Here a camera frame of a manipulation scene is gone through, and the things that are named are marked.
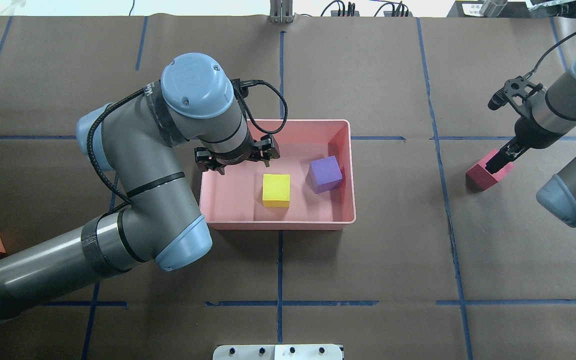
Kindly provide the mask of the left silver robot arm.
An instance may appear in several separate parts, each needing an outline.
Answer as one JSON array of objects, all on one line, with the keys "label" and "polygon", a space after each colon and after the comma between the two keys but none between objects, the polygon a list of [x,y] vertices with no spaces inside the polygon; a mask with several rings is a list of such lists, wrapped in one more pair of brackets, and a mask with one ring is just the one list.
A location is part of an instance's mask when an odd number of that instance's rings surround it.
[{"label": "left silver robot arm", "polygon": [[174,148],[191,139],[200,171],[278,159],[275,134],[247,105],[261,79],[230,79],[210,55],[178,55],[154,80],[77,123],[96,175],[121,200],[82,227],[0,259],[0,323],[154,261],[166,272],[211,250],[205,216]]}]

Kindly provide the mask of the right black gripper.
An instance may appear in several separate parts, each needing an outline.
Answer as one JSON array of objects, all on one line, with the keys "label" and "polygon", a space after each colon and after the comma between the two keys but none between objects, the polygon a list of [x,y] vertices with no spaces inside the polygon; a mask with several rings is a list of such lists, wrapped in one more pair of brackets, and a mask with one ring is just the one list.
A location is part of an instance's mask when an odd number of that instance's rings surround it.
[{"label": "right black gripper", "polygon": [[514,132],[514,140],[506,143],[486,162],[485,169],[490,174],[498,173],[528,149],[544,150],[551,145],[551,132],[532,118],[520,117],[514,124]]}]

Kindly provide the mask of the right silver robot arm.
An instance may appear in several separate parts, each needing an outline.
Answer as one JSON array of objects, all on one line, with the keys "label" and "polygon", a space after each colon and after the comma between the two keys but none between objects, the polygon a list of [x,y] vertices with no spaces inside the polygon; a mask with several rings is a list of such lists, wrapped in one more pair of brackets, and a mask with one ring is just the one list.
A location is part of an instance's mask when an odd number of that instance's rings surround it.
[{"label": "right silver robot arm", "polygon": [[[576,60],[551,85],[527,75],[505,82],[489,101],[491,109],[510,104],[518,114],[512,137],[483,163],[493,175],[512,166],[529,150],[546,150],[576,128]],[[541,207],[567,227],[576,228],[576,152],[535,192]]]}]

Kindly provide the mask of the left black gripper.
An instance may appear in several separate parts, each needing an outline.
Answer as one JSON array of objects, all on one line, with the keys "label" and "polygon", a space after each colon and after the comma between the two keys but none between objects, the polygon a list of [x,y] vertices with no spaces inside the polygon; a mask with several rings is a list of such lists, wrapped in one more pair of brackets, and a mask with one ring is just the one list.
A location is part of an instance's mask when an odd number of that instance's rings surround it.
[{"label": "left black gripper", "polygon": [[215,171],[223,176],[226,166],[235,166],[244,161],[261,161],[265,167],[270,167],[271,160],[281,158],[281,150],[273,134],[262,136],[256,143],[253,137],[245,137],[228,151],[225,150],[226,145],[226,141],[208,142],[208,148],[194,148],[194,161],[198,169],[202,173]]}]

